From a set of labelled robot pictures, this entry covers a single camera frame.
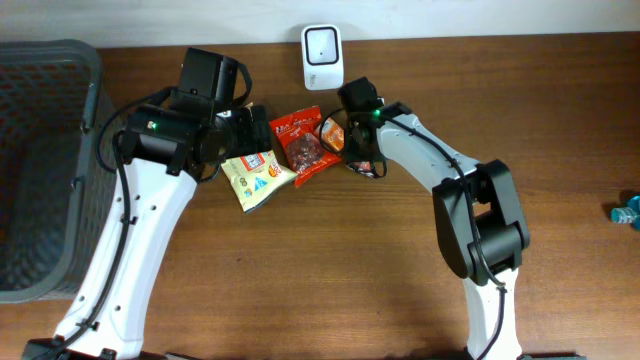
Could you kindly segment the black red snack packet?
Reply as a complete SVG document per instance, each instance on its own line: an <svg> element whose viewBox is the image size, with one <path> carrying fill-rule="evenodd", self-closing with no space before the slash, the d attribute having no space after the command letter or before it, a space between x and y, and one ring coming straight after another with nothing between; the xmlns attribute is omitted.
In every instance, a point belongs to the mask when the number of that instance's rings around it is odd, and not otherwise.
<svg viewBox="0 0 640 360"><path fill-rule="evenodd" d="M369 161L348 162L347 167L354 173L375 179L378 177L375 165Z"/></svg>

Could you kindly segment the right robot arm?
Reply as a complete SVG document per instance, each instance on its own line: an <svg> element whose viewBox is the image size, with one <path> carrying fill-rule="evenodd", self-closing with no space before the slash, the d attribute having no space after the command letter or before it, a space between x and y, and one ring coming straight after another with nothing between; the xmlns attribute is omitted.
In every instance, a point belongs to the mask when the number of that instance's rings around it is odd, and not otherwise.
<svg viewBox="0 0 640 360"><path fill-rule="evenodd" d="M510 169L482 163L430 132L405 104L385 103L362 77L337 92L353 160L404 168L431 195L440 253L461 279L469 359L519 359L515 284L530 232Z"/></svg>

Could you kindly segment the red snack bag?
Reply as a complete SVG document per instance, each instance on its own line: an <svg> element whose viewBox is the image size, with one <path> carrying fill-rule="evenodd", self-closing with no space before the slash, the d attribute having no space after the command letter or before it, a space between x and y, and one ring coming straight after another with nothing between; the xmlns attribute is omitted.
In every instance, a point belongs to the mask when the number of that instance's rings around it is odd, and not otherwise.
<svg viewBox="0 0 640 360"><path fill-rule="evenodd" d="M284 150L289 168L297 174L296 187L340 162L337 155L322 147L315 134L322 120L320 108L313 106L269 122Z"/></svg>

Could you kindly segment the grey plastic mesh basket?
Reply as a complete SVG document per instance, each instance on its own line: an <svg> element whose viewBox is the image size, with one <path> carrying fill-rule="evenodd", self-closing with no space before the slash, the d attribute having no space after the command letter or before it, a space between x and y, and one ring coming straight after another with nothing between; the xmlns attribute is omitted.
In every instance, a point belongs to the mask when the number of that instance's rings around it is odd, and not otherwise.
<svg viewBox="0 0 640 360"><path fill-rule="evenodd" d="M1 301L72 299L115 188L100 130L115 109L79 40L1 46Z"/></svg>

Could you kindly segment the blue mouthwash bottle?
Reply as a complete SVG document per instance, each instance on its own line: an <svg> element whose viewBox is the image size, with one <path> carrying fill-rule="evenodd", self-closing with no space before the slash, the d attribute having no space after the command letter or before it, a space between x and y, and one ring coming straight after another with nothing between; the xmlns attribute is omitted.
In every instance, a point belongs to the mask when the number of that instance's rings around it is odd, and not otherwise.
<svg viewBox="0 0 640 360"><path fill-rule="evenodd" d="M630 198L623 207L613 208L610 212L611 221L614 224L630 225L634 230L639 230L639 199L636 195Z"/></svg>

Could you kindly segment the yellow snack bag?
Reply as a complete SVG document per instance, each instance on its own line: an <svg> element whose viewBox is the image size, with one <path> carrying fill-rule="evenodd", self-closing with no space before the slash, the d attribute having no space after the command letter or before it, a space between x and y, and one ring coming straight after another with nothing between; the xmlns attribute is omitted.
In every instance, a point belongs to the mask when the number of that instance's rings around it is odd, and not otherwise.
<svg viewBox="0 0 640 360"><path fill-rule="evenodd" d="M236 146L221 169L243 212L248 213L264 204L278 189L293 183L298 174L279 163L264 106L250 103L231 112L225 120L235 126Z"/></svg>

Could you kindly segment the small orange snack packet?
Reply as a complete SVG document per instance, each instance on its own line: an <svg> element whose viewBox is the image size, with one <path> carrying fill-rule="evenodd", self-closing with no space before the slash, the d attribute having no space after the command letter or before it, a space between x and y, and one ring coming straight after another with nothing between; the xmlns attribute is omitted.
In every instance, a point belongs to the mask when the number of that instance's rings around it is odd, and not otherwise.
<svg viewBox="0 0 640 360"><path fill-rule="evenodd" d="M340 152L344 147L344 130L331 117L316 128L315 134L333 152Z"/></svg>

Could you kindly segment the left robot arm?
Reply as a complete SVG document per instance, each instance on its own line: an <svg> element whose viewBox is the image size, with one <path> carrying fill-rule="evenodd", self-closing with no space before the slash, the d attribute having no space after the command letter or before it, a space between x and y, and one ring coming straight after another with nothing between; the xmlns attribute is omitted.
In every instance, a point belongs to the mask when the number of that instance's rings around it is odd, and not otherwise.
<svg viewBox="0 0 640 360"><path fill-rule="evenodd" d="M137 359L150 296L174 228L199 185L229 158L270 150L263 106L246 101L247 66L190 47L179 82L123 107L111 139L117 177L88 271L50 338L25 359Z"/></svg>

